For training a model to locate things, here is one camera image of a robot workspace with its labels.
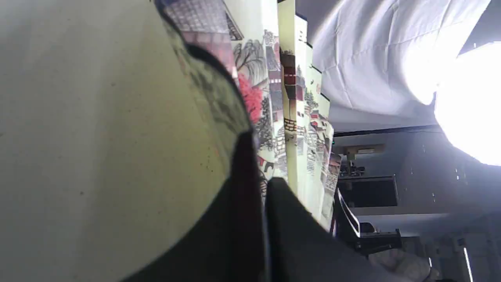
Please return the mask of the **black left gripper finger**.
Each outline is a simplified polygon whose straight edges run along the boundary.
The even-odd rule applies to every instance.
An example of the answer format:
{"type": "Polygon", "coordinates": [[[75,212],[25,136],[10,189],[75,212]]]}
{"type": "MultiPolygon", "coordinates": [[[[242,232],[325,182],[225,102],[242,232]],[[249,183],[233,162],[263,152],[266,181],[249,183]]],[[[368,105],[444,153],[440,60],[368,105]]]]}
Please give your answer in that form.
{"type": "Polygon", "coordinates": [[[271,282],[396,280],[324,230],[282,178],[268,182],[265,217],[271,282]]]}

